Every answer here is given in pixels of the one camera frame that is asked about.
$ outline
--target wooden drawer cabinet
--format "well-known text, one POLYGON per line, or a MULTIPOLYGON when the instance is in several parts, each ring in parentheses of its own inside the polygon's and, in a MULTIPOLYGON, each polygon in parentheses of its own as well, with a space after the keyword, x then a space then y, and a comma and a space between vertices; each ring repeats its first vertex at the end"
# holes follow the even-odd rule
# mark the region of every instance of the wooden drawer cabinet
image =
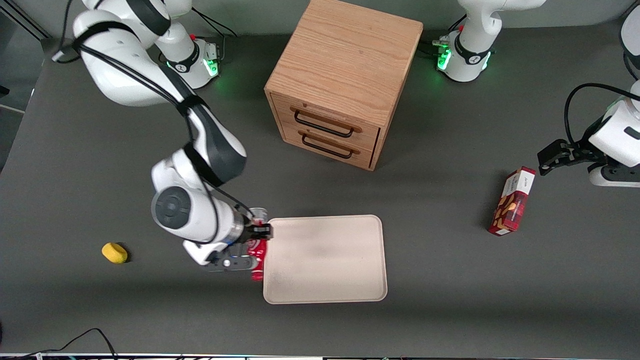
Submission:
POLYGON ((311 0, 265 92, 285 142, 374 170, 422 23, 311 0))

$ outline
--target green indicator light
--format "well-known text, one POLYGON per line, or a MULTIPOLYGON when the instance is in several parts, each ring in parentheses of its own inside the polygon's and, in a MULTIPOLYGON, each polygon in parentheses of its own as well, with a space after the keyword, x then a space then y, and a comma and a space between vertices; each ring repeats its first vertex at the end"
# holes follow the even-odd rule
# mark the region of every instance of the green indicator light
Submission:
POLYGON ((440 55, 438 58, 438 68, 440 70, 444 70, 447 68, 447 64, 449 64, 449 59, 451 58, 451 50, 447 49, 444 53, 440 55))
POLYGON ((491 51, 486 55, 486 59, 484 59, 484 65, 482 65, 482 69, 486 69, 486 65, 489 62, 489 57, 491 57, 491 51))
POLYGON ((202 62, 207 68, 207 71, 209 72, 209 75, 211 75, 211 77, 218 75, 218 62, 216 60, 202 59, 202 62))

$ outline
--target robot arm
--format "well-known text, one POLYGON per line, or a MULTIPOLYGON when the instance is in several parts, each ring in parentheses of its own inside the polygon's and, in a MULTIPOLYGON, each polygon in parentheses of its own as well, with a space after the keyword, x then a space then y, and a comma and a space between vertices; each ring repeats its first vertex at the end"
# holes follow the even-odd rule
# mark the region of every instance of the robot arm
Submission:
MULTIPOLYGON (((249 214, 242 214, 211 196, 214 186, 243 171, 246 153, 188 84, 172 69, 158 67, 149 58, 138 34, 112 12, 83 12, 74 22, 74 34, 75 47, 86 68, 109 99, 126 106, 148 106, 169 100, 188 120, 190 132, 197 134, 152 169, 157 192, 152 214, 156 223, 183 238, 185 249, 200 265, 216 262, 235 243, 268 238, 268 225, 256 226, 249 214), (102 57, 130 70, 124 72, 102 57), (153 82, 151 87, 159 88, 160 94, 145 86, 145 79, 147 85, 153 82)), ((260 225, 266 222, 264 217, 259 220, 260 225)))
MULTIPOLYGON (((620 39, 625 56, 640 67, 640 6, 636 7, 622 25, 620 39)), ((603 84, 583 84, 570 94, 565 109, 573 95, 584 87, 599 87, 622 94, 605 114, 590 125, 582 139, 574 142, 558 139, 538 153, 540 174, 578 163, 593 163, 589 167, 589 180, 598 186, 640 187, 640 81, 630 92, 603 84)))
POLYGON ((502 29, 500 11, 539 8, 546 0, 458 0, 467 12, 462 31, 453 29, 434 45, 442 46, 437 69, 459 82, 472 81, 486 68, 490 49, 502 29))
POLYGON ((201 88, 218 75, 218 49, 191 38, 184 26, 172 21, 191 10, 191 0, 83 0, 90 10, 116 15, 131 28, 141 46, 153 44, 191 88, 201 88))

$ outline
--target red cardboard box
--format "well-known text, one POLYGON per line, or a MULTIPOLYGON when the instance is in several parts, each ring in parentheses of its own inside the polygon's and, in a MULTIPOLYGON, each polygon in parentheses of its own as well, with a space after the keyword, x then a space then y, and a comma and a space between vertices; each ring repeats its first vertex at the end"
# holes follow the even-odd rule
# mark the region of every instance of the red cardboard box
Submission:
POLYGON ((536 171, 521 167, 507 178, 489 232, 502 236, 518 230, 536 171))

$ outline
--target gray circular cap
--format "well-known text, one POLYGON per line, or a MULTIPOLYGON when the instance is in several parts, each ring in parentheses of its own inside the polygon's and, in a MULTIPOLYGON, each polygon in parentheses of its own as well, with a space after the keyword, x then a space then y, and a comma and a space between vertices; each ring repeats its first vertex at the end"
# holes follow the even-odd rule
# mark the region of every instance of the gray circular cap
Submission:
POLYGON ((180 229, 189 221, 191 199, 179 186, 164 189, 156 197, 154 216, 160 225, 169 229, 180 229))

